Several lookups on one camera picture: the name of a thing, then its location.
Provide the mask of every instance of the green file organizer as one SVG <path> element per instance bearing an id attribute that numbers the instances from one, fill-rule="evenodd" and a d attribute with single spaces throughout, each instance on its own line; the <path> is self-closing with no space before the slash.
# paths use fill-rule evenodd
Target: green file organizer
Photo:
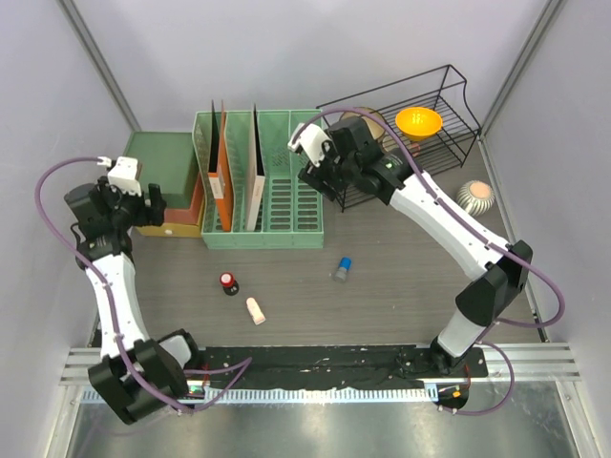
<path id="1" fill-rule="evenodd" d="M 227 155 L 234 192 L 231 232 L 223 232 L 207 179 L 212 114 L 196 114 L 193 143 L 205 190 L 201 236 L 210 249 L 322 248 L 323 203 L 320 194 L 297 178 L 307 163 L 286 146 L 297 125 L 318 110 L 257 111 L 265 186 L 254 232 L 244 231 L 246 170 L 250 111 L 228 111 L 225 127 Z"/>

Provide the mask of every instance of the orange folder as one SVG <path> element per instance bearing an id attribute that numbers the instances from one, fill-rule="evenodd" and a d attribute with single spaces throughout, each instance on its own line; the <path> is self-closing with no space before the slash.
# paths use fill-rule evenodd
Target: orange folder
<path id="1" fill-rule="evenodd" d="M 229 172 L 229 160 L 225 144 L 226 119 L 227 113 L 225 112 L 224 105 L 221 105 L 221 128 L 218 129 L 217 115 L 214 113 L 213 105 L 212 145 L 210 148 L 208 177 L 212 187 L 212 195 L 219 209 L 222 230 L 230 232 L 233 218 L 233 186 L 231 184 L 231 173 Z"/>

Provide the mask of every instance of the pink eraser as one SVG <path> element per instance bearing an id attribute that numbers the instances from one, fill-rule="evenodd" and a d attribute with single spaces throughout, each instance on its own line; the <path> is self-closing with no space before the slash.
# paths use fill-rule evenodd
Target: pink eraser
<path id="1" fill-rule="evenodd" d="M 248 298 L 246 300 L 246 307 L 248 308 L 248 313 L 250 313 L 250 316 L 252 317 L 252 321 L 255 322 L 256 325 L 259 325 L 265 321 L 265 316 L 254 298 Z"/>

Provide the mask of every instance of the striped ball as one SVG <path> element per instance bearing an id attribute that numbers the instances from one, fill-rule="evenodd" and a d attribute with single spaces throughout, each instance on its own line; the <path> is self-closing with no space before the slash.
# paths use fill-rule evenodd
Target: striped ball
<path id="1" fill-rule="evenodd" d="M 468 181 L 456 195 L 456 203 L 472 217 L 479 217 L 495 204 L 493 188 L 482 181 Z"/>

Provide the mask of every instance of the small bottle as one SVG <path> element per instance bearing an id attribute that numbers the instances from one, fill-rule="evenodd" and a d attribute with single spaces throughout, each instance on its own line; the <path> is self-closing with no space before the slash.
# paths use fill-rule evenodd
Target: small bottle
<path id="1" fill-rule="evenodd" d="M 342 260 L 340 260 L 340 265 L 337 267 L 337 271 L 333 275 L 333 279 L 340 283 L 346 282 L 348 270 L 350 270 L 351 265 L 352 260 L 350 258 L 342 258 Z"/>
<path id="2" fill-rule="evenodd" d="M 238 282 L 236 281 L 233 274 L 229 272 L 221 274 L 220 281 L 222 290 L 227 296 L 235 296 L 240 291 L 240 286 L 238 285 Z"/>
<path id="3" fill-rule="evenodd" d="M 259 325 L 265 321 L 265 315 L 261 311 L 259 304 L 255 300 L 255 298 L 248 298 L 246 300 L 246 308 L 248 309 L 248 313 L 252 317 L 252 321 L 255 325 Z"/>

